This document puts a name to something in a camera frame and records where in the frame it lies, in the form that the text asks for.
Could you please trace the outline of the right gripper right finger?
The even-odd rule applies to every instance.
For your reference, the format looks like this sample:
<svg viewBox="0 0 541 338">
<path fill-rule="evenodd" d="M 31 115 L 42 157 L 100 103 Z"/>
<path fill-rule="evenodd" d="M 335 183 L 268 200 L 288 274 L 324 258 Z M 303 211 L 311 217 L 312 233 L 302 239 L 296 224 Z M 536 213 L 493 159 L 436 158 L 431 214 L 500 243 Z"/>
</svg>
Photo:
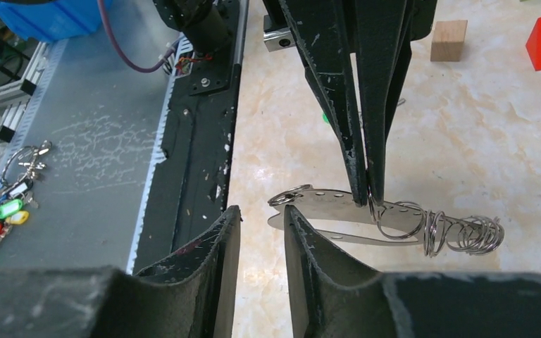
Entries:
<svg viewBox="0 0 541 338">
<path fill-rule="evenodd" d="M 284 212 L 295 337 L 541 337 L 541 275 L 383 273 Z"/>
</svg>

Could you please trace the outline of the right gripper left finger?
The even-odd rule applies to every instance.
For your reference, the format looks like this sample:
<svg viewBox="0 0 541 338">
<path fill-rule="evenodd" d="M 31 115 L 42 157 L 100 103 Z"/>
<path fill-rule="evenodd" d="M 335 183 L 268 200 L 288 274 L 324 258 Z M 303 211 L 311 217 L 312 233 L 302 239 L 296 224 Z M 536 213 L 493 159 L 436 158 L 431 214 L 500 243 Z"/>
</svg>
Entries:
<svg viewBox="0 0 541 338">
<path fill-rule="evenodd" d="M 229 337 L 241 213 L 135 275 L 118 268 L 0 269 L 0 337 Z"/>
</svg>

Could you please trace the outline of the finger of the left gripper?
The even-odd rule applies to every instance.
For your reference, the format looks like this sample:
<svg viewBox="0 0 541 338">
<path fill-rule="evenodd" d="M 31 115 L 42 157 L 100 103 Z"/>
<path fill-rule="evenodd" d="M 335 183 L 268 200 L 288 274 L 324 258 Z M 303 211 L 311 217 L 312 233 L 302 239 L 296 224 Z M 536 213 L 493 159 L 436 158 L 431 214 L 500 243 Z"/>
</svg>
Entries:
<svg viewBox="0 0 541 338">
<path fill-rule="evenodd" d="M 369 192 L 374 205 L 385 199 L 387 99 L 406 37 L 412 1 L 355 1 L 356 66 Z"/>
<path fill-rule="evenodd" d="M 280 1 L 304 74 L 339 141 L 357 206 L 368 205 L 368 183 L 341 1 Z"/>
</svg>

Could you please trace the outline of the silver split keyring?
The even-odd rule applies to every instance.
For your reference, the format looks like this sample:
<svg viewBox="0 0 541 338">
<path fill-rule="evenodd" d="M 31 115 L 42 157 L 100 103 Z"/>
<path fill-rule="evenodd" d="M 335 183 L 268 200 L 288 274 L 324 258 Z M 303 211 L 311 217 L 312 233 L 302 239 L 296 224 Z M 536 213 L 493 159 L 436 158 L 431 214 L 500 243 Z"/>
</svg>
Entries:
<svg viewBox="0 0 541 338">
<path fill-rule="evenodd" d="M 384 201 L 379 205 L 371 193 L 368 193 L 368 202 L 381 235 L 394 241 L 414 238 L 422 242 L 419 235 L 426 225 L 427 212 L 419 204 L 412 201 Z"/>
</svg>

